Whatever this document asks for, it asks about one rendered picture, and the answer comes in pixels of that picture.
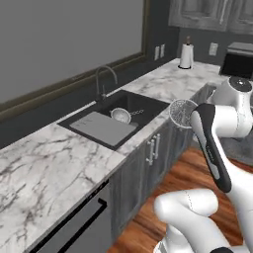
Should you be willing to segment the black kitchen sink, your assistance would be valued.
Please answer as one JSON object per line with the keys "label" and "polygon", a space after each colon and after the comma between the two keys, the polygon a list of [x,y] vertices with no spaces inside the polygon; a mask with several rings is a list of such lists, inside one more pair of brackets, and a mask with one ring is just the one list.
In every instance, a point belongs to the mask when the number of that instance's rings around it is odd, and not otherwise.
{"label": "black kitchen sink", "polygon": [[[59,125],[117,150],[168,106],[166,102],[120,90],[103,102],[95,103],[61,121]],[[111,117],[111,111],[115,108],[123,108],[131,113],[129,124],[117,122]]]}

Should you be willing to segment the round silver mesh strainer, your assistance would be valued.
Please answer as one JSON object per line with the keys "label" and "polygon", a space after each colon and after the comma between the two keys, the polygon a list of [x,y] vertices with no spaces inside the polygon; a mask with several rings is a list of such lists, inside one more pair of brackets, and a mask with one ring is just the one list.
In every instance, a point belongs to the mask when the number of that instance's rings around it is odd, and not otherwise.
{"label": "round silver mesh strainer", "polygon": [[169,106],[169,117],[177,127],[191,129],[191,113],[197,106],[192,100],[176,99]]}

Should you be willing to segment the grey cupboard door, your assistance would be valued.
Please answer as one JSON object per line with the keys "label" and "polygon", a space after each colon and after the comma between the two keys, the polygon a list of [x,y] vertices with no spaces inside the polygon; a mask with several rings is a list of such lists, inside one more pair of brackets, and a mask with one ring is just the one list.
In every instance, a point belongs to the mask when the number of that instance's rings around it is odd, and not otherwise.
{"label": "grey cupboard door", "polygon": [[193,131],[190,128],[174,127],[174,158],[178,159],[191,144]]}
{"label": "grey cupboard door", "polygon": [[113,240],[122,234],[140,208],[144,169],[148,164],[146,149],[145,144],[137,148],[110,179]]}
{"label": "grey cupboard door", "polygon": [[158,181],[160,180],[163,172],[166,168],[167,157],[170,147],[172,124],[168,122],[164,125],[159,133],[157,133],[157,139],[159,140],[159,146],[155,149],[155,159],[153,163],[153,181],[152,189],[155,189]]}

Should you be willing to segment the dark curved tap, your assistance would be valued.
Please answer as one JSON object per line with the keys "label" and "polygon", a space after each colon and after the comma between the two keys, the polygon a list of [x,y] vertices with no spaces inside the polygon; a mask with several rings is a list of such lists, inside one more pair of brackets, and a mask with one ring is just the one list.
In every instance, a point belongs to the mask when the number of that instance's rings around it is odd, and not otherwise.
{"label": "dark curved tap", "polygon": [[102,65],[102,66],[98,67],[97,70],[96,70],[96,72],[95,72],[95,79],[96,79],[96,102],[104,101],[106,99],[106,97],[107,97],[105,91],[100,92],[99,75],[100,75],[100,72],[103,69],[109,70],[113,74],[113,76],[114,76],[115,83],[118,83],[118,76],[117,76],[115,70],[112,67],[110,67],[109,65]]}

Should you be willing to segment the white paper towel roll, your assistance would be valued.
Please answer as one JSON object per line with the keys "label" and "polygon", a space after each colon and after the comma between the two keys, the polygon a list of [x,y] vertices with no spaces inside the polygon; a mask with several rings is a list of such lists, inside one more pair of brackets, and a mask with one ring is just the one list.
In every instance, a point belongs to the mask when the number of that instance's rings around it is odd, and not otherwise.
{"label": "white paper towel roll", "polygon": [[191,44],[191,37],[186,37],[186,42],[182,45],[180,63],[181,69],[191,69],[194,65],[194,46]]}

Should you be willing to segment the grey dishwasher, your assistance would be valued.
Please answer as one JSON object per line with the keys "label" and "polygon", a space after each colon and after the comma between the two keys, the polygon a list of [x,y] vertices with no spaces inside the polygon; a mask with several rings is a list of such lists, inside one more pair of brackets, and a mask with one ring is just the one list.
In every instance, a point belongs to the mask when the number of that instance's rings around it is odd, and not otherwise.
{"label": "grey dishwasher", "polygon": [[107,202],[107,208],[65,253],[105,253],[111,244],[109,181],[103,182],[94,190],[29,253],[57,253],[101,206],[99,198]]}

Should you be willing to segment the black countertop oven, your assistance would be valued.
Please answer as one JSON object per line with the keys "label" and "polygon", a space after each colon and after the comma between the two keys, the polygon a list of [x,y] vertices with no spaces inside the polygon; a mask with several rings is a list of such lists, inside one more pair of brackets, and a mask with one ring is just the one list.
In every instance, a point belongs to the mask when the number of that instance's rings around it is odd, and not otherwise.
{"label": "black countertop oven", "polygon": [[253,43],[233,42],[230,44],[226,49],[219,74],[253,81]]}

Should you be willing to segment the grey upper cupboards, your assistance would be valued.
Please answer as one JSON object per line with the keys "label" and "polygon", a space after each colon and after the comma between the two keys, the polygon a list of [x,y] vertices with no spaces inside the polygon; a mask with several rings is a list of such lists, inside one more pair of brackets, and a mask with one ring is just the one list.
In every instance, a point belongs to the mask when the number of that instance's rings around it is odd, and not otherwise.
{"label": "grey upper cupboards", "polygon": [[170,0],[168,25],[253,35],[253,0]]}

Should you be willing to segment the window with dark frame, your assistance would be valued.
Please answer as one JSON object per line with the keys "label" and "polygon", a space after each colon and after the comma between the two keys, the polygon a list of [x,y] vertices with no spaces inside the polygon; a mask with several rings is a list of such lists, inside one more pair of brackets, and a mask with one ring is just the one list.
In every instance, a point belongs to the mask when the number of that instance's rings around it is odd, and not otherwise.
{"label": "window with dark frame", "polygon": [[0,122],[147,56],[150,0],[0,0]]}

